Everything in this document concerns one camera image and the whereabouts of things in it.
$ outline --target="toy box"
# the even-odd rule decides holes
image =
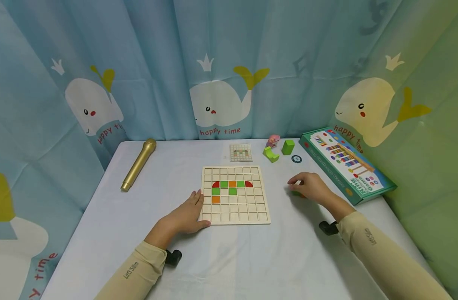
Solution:
[[[353,205],[396,189],[391,180],[330,127],[303,133],[299,143]]]

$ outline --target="round token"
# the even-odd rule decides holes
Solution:
[[[299,164],[302,161],[302,158],[299,155],[293,155],[290,159],[292,159],[292,161],[296,164]]]

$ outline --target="white tablecloth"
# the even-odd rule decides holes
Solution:
[[[149,299],[386,299],[339,235],[328,237],[318,228],[334,221],[331,215],[287,191],[290,177],[309,171],[343,196],[294,141],[291,155],[282,155],[280,141],[273,164],[262,155],[266,140],[157,142],[127,193],[120,190],[122,180],[143,142],[121,143],[42,299],[93,299],[154,223],[200,188],[204,165],[260,165],[272,223],[216,225],[174,240],[169,249],[179,249],[182,260],[176,268],[166,266]],[[231,163],[233,143],[251,143],[254,162]],[[291,161],[294,154],[302,163]],[[382,197],[357,208],[430,270]]]

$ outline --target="pink toy figure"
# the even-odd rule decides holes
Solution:
[[[267,140],[266,147],[271,147],[274,148],[277,146],[277,142],[281,139],[280,136],[278,135],[271,135],[269,136],[269,139]]]

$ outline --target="curtain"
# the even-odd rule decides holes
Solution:
[[[0,299],[38,299],[120,142],[327,125],[458,299],[458,0],[0,0]]]

